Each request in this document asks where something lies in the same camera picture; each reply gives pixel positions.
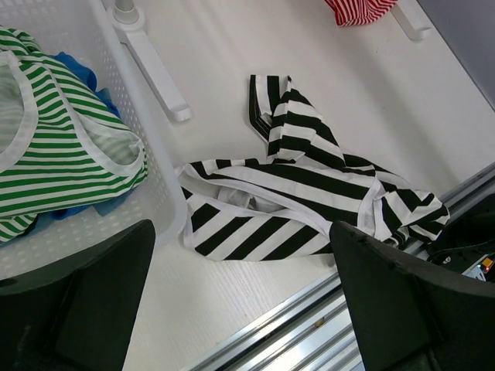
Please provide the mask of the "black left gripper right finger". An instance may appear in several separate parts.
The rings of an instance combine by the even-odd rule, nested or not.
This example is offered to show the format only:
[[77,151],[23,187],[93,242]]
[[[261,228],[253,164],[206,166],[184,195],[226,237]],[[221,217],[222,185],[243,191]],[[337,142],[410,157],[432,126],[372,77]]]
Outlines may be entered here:
[[359,231],[329,232],[367,370],[492,370],[494,285]]

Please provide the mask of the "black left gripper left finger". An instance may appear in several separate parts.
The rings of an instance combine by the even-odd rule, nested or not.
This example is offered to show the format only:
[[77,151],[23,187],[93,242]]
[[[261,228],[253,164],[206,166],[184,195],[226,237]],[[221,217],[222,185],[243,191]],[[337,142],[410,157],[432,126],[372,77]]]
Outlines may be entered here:
[[155,246],[141,220],[1,281],[3,370],[121,370]]

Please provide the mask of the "black white striped tank top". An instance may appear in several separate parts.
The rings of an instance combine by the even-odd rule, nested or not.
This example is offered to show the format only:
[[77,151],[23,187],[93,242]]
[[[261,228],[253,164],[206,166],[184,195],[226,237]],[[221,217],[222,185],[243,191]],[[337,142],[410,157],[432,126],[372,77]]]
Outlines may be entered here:
[[184,246],[215,261],[269,261],[331,252],[345,222],[394,247],[431,243],[449,221],[433,193],[343,152],[290,77],[253,75],[248,115],[264,159],[210,159],[179,168],[188,206]]

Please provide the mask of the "green white striped tank top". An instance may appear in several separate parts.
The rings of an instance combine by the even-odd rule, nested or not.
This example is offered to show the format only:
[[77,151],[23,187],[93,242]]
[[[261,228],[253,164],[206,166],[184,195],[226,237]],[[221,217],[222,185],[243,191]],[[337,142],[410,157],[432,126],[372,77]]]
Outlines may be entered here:
[[1,241],[43,213],[138,187],[145,145],[87,83],[27,32],[1,30]]

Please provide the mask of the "red white striped tank top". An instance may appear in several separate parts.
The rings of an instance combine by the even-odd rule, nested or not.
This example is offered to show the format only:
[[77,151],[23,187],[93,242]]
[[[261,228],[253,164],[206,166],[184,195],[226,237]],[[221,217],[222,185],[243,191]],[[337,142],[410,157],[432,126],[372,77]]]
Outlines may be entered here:
[[376,22],[398,3],[398,0],[325,0],[339,27],[365,26]]

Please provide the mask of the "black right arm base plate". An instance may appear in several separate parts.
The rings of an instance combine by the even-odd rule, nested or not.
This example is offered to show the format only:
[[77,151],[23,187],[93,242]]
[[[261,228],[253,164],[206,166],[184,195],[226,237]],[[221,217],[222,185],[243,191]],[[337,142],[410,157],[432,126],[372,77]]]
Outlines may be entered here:
[[488,195],[450,223],[426,251],[428,262],[493,283],[494,195]]

